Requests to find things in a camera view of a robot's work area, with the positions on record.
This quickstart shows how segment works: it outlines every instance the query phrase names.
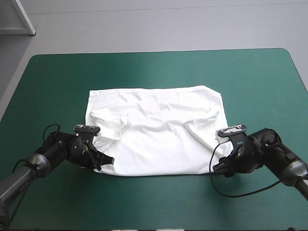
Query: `wire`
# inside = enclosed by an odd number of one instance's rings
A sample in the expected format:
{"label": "wire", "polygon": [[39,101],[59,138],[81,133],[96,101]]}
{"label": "wire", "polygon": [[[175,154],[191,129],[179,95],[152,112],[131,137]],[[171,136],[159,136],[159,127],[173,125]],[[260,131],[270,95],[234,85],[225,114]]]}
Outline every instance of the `wire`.
{"label": "wire", "polygon": [[44,132],[43,132],[43,141],[45,142],[46,140],[45,140],[45,133],[46,133],[46,131],[47,131],[47,129],[48,128],[51,128],[51,127],[53,127],[53,126],[58,126],[58,129],[55,131],[55,133],[53,134],[53,136],[55,136],[55,135],[57,135],[58,134],[58,132],[60,131],[60,125],[59,124],[49,124],[46,128],[45,128],[45,130],[44,130]]}
{"label": "wire", "polygon": [[276,181],[275,183],[273,183],[273,184],[271,184],[271,185],[269,185],[269,186],[267,186],[267,187],[264,187],[264,188],[262,188],[262,189],[255,190],[255,191],[252,191],[252,192],[250,192],[250,193],[248,192],[248,193],[240,194],[240,195],[227,195],[227,194],[222,193],[222,192],[215,186],[214,181],[213,181],[213,178],[212,178],[212,171],[211,171],[212,160],[213,160],[215,151],[216,151],[216,149],[217,149],[219,146],[220,146],[220,144],[217,145],[216,148],[213,150],[213,154],[212,154],[212,157],[211,157],[211,160],[210,160],[210,164],[209,164],[208,170],[209,170],[209,173],[210,173],[211,183],[212,183],[214,189],[215,189],[220,195],[226,196],[226,197],[230,197],[230,198],[237,198],[237,197],[249,196],[249,195],[252,195],[252,194],[255,194],[255,193],[259,193],[259,192],[265,191],[265,190],[267,190],[267,189],[270,189],[270,188],[272,188],[272,187],[274,187],[274,186],[276,186],[277,184],[279,184],[279,183],[282,182],[282,180],[279,180],[279,181]]}

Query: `green tabletop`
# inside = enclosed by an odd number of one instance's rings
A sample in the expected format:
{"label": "green tabletop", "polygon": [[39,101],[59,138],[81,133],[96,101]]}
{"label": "green tabletop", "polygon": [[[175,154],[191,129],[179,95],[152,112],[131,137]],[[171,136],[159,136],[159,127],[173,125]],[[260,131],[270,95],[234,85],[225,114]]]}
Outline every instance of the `green tabletop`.
{"label": "green tabletop", "polygon": [[[36,55],[0,123],[0,177],[42,144],[50,123],[73,133],[85,123],[90,90],[208,86],[222,94],[229,125],[264,127],[308,161],[308,94],[284,49]],[[226,193],[246,193],[277,179],[265,167],[226,179]],[[63,162],[29,188],[11,228],[262,230],[308,228],[308,204],[278,185],[225,198],[209,176],[116,177]]]}

